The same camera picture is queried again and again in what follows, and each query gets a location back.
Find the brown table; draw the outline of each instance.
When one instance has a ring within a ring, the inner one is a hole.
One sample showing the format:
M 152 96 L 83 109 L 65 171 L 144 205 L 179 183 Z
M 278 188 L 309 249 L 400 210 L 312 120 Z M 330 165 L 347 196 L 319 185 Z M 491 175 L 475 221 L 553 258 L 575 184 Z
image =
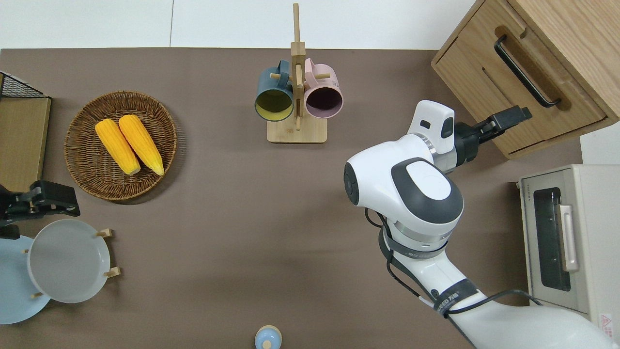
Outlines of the brown table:
M 3 50 L 0 69 L 53 98 L 43 178 L 76 187 L 79 217 L 110 227 L 123 274 L 80 304 L 0 326 L 0 348 L 253 348 L 265 324 L 284 348 L 464 348 L 450 323 L 385 270 L 376 228 L 343 190 L 346 160 L 401 137 L 431 99 L 473 119 L 430 68 L 434 51 L 308 50 L 338 74 L 345 105 L 322 145 L 272 144 L 254 112 L 260 71 L 288 50 Z M 77 188 L 63 159 L 71 119 L 95 97 L 152 95 L 179 126 L 170 173 L 130 204 Z M 448 256 L 485 293 L 526 289 L 511 181 L 580 163 L 578 139 L 506 161 L 492 144 L 451 178 L 465 212 Z M 34 237 L 48 217 L 20 224 Z M 511 304 L 524 304 L 507 299 Z

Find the yellow corn cob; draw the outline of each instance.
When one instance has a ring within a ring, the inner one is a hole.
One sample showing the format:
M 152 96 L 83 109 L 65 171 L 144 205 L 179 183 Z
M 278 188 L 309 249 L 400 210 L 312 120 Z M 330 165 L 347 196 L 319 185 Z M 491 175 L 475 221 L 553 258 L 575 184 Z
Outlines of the yellow corn cob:
M 112 119 L 104 119 L 95 125 L 95 132 L 123 172 L 131 176 L 140 170 L 138 159 L 118 129 L 116 122 Z
M 161 155 L 140 119 L 135 115 L 125 115 L 120 118 L 118 125 L 140 160 L 155 173 L 163 176 L 164 165 Z

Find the wicker basket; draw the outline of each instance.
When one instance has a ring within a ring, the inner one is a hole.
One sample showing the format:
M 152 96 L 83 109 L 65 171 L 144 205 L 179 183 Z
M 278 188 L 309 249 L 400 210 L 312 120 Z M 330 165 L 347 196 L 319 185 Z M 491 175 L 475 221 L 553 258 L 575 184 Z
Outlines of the wicker basket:
M 126 115 L 139 117 L 149 132 L 168 172 L 177 150 L 177 132 L 168 110 L 143 93 L 118 91 L 105 94 L 86 104 L 75 116 L 64 140 L 64 160 L 71 177 L 85 192 L 109 201 L 138 197 L 161 181 L 140 162 L 137 174 L 128 176 L 114 162 L 99 140 L 95 125 L 103 119 L 115 122 Z

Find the white wall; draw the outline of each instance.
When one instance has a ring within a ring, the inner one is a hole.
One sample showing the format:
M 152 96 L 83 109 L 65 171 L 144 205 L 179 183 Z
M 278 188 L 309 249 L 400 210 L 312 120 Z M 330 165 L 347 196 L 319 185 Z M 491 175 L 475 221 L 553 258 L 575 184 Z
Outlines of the white wall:
M 175 0 L 172 46 L 290 47 L 293 3 Z M 308 48 L 436 50 L 474 0 L 297 0 Z
M 1 0 L 0 48 L 279 47 L 291 0 Z M 299 0 L 308 48 L 441 47 L 474 0 Z
M 580 137 L 583 163 L 620 165 L 620 122 Z

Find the warning label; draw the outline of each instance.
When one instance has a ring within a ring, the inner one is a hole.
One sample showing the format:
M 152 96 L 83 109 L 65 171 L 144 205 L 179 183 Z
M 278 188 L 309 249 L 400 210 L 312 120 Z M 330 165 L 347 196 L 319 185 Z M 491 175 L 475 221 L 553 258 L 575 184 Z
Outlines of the warning label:
M 605 334 L 614 338 L 614 325 L 611 322 L 611 314 L 600 314 L 599 323 Z

